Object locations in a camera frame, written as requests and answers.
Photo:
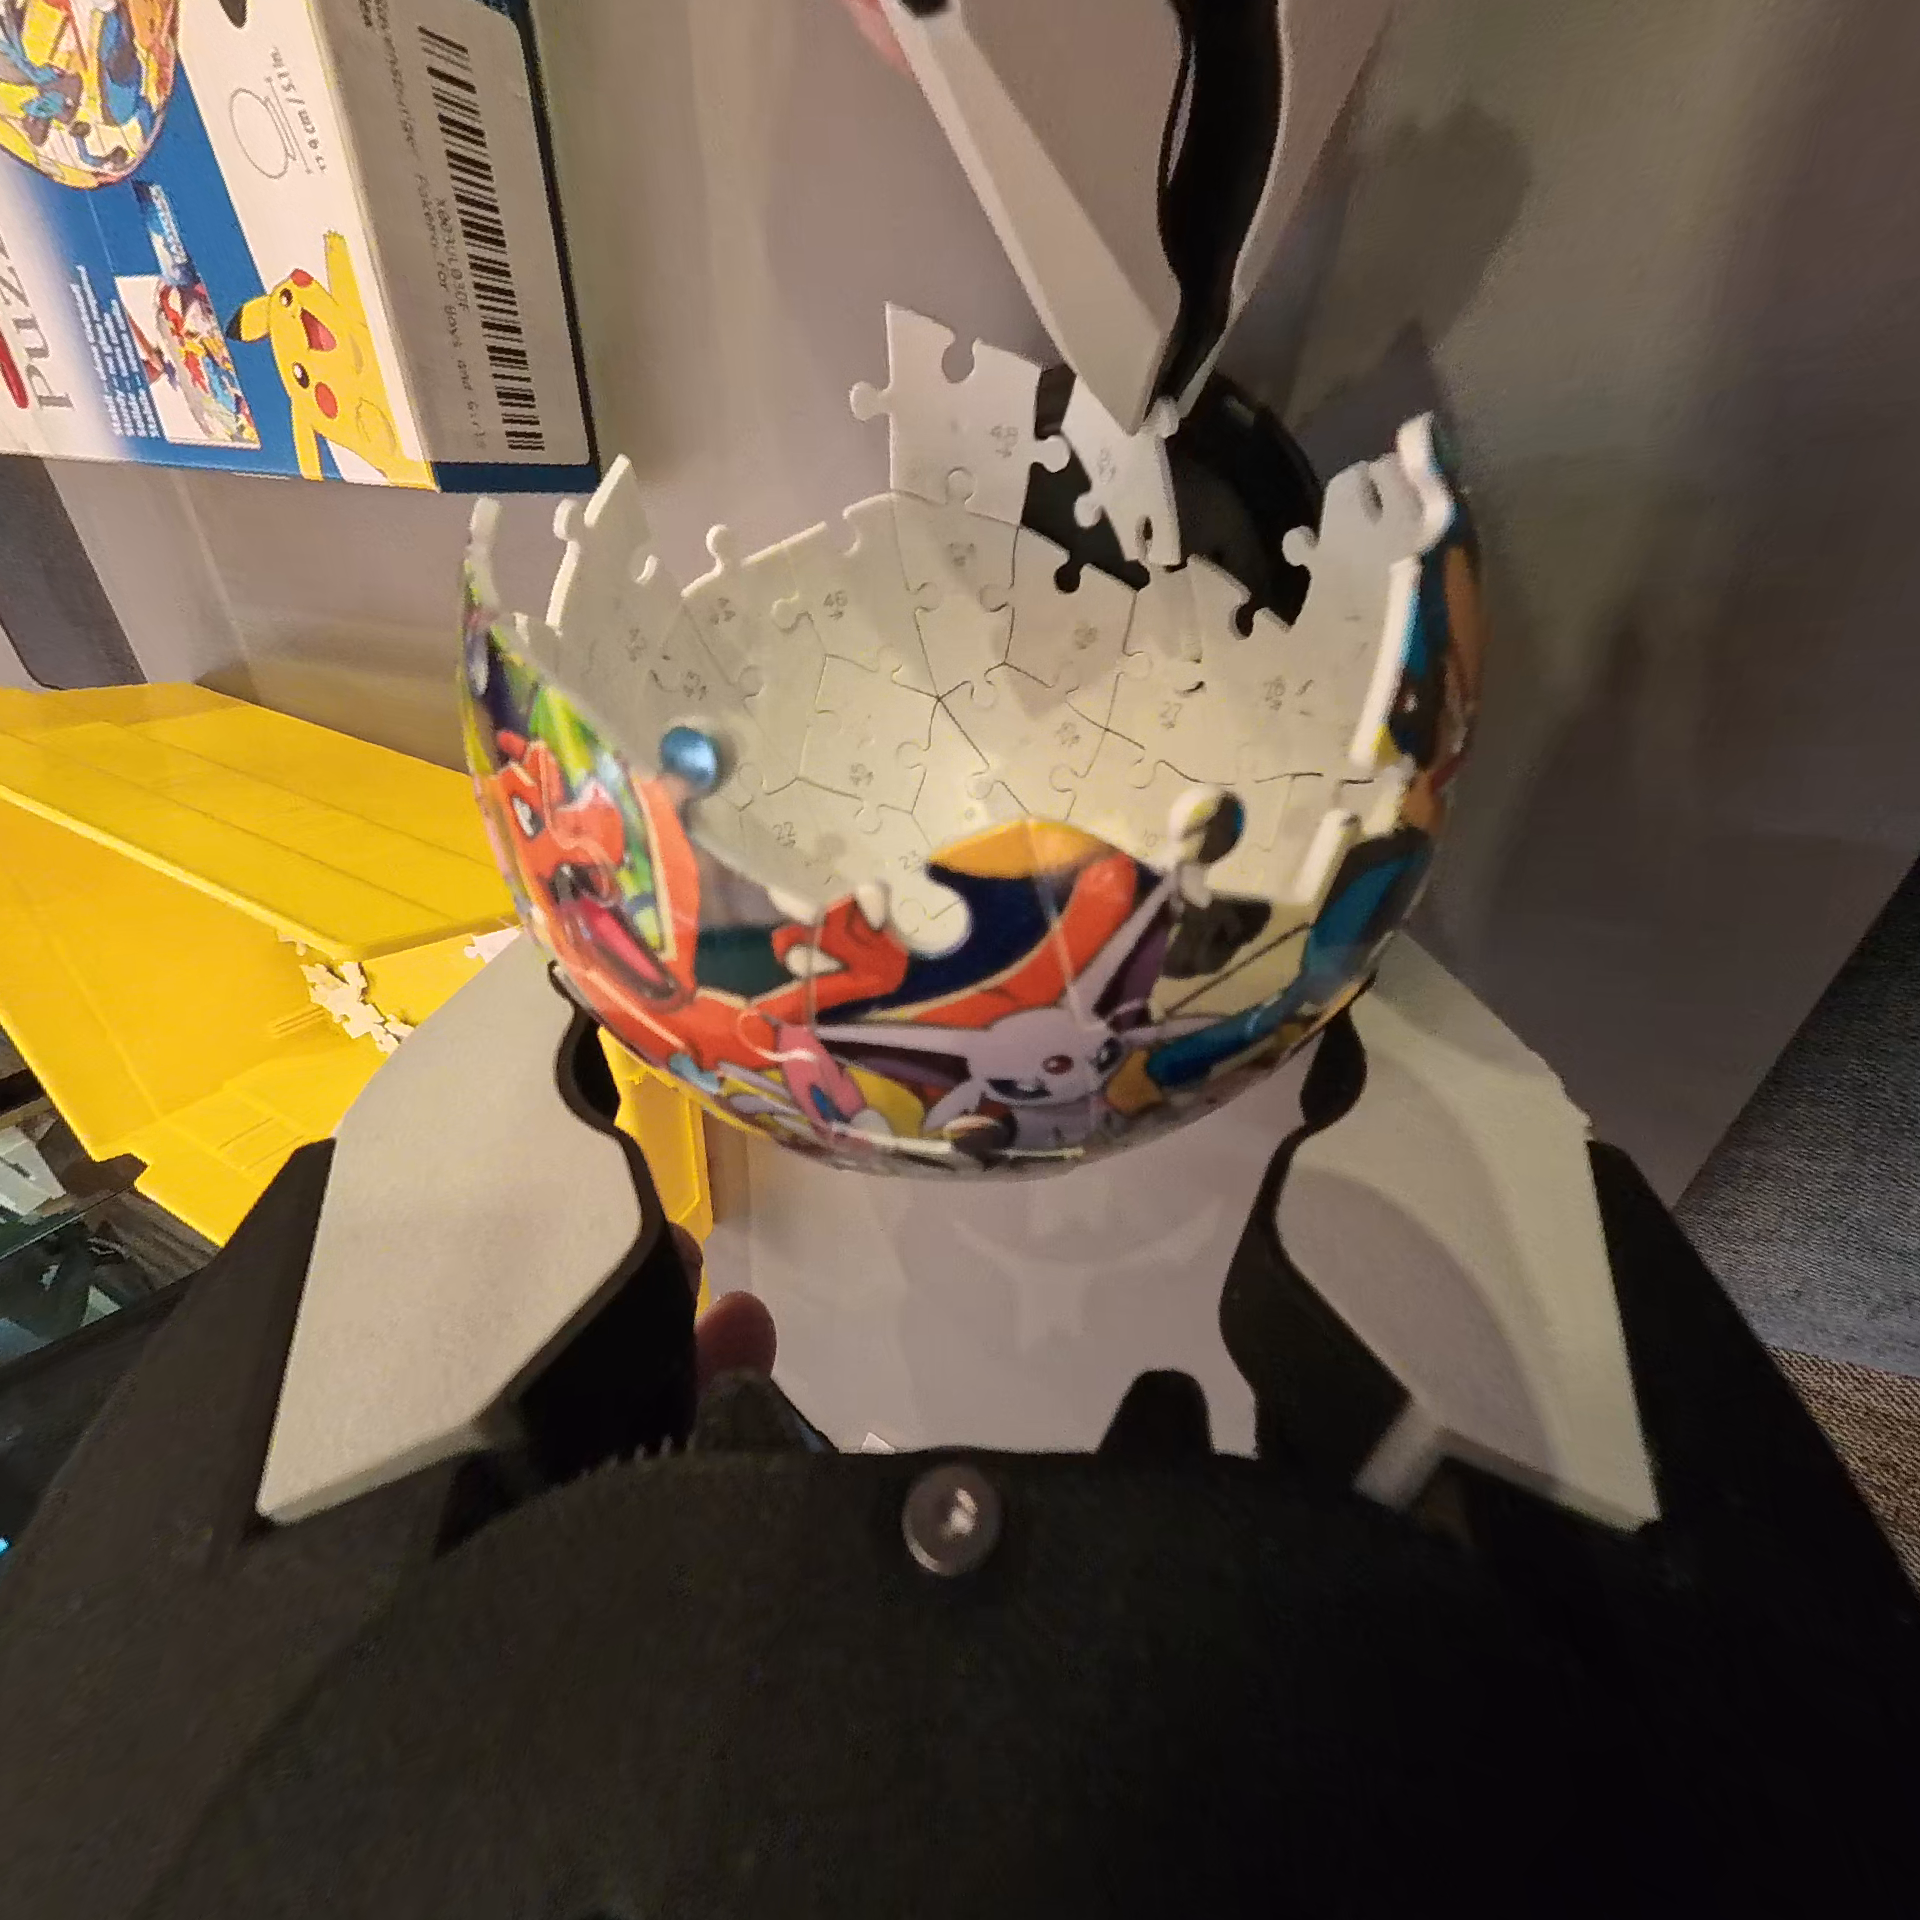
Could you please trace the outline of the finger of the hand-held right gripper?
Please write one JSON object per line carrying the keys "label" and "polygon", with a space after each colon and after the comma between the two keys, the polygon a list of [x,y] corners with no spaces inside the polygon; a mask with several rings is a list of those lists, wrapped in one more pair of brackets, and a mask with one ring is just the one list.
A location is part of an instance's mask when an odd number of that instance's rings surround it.
{"label": "finger of the hand-held right gripper", "polygon": [[1192,409],[1221,346],[1280,253],[1314,174],[1300,59],[1283,2],[1175,2],[1166,110],[1166,402]]}
{"label": "finger of the hand-held right gripper", "polygon": [[1158,226],[1182,78],[1165,2],[885,2],[891,35],[1060,356],[1119,431],[1182,295]]}

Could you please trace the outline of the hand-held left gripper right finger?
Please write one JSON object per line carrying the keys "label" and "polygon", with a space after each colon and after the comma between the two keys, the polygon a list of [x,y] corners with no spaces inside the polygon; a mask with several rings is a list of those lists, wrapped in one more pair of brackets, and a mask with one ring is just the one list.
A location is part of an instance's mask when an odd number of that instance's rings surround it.
{"label": "hand-held left gripper right finger", "polygon": [[1217,1114],[1217,1443],[1411,1509],[1474,1467],[1632,1531],[1661,1502],[1590,1156],[1557,1075],[1401,940]]}

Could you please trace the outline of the person's left hand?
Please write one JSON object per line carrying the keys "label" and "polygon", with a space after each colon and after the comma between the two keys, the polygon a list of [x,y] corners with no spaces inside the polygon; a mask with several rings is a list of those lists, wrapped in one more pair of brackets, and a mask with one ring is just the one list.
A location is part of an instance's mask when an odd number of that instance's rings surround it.
{"label": "person's left hand", "polygon": [[736,1373],[769,1379],[779,1357],[771,1310],[745,1290],[716,1294],[698,1310],[691,1342],[701,1387]]}

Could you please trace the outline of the black round ball stand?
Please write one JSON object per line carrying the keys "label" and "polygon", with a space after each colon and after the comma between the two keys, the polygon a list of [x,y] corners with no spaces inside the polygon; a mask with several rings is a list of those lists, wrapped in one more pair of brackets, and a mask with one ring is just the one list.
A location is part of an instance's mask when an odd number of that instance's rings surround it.
{"label": "black round ball stand", "polygon": [[[1300,616],[1309,573],[1287,563],[1287,532],[1314,532],[1321,519],[1321,481],[1283,420],[1242,384],[1211,373],[1184,426],[1166,447],[1179,539],[1188,556],[1203,556],[1246,587],[1236,629],[1251,633],[1255,611],[1283,622]],[[1061,549],[1057,584],[1072,591],[1095,569],[1129,591],[1146,591],[1154,569],[1127,561],[1112,525],[1076,519],[1086,493],[1082,464],[1027,470],[1021,525]]]}

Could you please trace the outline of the single white puzzle piece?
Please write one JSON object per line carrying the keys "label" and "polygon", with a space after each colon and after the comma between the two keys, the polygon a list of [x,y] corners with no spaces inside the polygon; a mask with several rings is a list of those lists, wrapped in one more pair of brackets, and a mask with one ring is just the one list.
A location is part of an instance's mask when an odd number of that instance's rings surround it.
{"label": "single white puzzle piece", "polygon": [[1107,525],[1122,559],[1146,569],[1184,563],[1166,444],[1179,428],[1177,402],[1158,396],[1139,428],[1122,428],[1082,376],[1072,376],[1061,435],[1086,474],[1069,514],[1078,529]]}

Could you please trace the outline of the colourful puzzle ball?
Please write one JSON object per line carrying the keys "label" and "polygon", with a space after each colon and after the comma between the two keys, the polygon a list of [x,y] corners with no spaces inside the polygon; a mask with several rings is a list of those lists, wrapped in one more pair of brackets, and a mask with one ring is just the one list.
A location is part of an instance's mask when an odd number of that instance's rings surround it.
{"label": "colourful puzzle ball", "polygon": [[1376,975],[1483,664],[1445,417],[1325,483],[1296,622],[1021,525],[1068,468],[1021,354],[884,312],[891,486],[674,580],[617,460],[546,611],[463,552],[463,754],[526,931],[707,1112],[849,1171],[1049,1172],[1232,1099]]}

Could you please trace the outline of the yellow cardboard box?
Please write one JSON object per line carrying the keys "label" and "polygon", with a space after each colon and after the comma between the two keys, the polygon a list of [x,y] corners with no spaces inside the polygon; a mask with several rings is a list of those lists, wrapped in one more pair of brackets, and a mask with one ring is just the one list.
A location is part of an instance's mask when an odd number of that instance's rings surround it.
{"label": "yellow cardboard box", "polygon": [[5,691],[5,1033],[93,1159],[231,1240],[390,1054],[285,941],[521,924],[468,780],[197,684]]}

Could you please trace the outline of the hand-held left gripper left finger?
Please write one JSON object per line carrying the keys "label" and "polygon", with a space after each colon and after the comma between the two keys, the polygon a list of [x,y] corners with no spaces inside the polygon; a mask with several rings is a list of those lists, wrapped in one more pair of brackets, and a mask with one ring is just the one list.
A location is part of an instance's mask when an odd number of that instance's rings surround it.
{"label": "hand-held left gripper left finger", "polygon": [[655,1251],[640,1143],[548,961],[491,961],[374,1071],[333,1156],[255,1514],[301,1523],[488,1450]]}

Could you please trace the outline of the pile of white puzzle pieces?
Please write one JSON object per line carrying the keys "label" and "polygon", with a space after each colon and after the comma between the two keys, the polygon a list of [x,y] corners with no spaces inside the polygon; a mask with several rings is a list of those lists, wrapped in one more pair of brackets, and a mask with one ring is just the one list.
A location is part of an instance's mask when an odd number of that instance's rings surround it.
{"label": "pile of white puzzle pieces", "polygon": [[360,962],[325,961],[314,946],[285,945],[299,961],[312,1005],[349,1038],[390,1054],[516,940],[516,925],[500,925]]}

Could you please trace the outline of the blue white puzzle box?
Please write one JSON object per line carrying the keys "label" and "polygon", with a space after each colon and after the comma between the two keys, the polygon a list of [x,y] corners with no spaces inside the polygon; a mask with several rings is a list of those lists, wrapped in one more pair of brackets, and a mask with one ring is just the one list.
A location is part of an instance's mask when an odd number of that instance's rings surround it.
{"label": "blue white puzzle box", "polygon": [[598,481],[526,5],[5,2],[2,449]]}

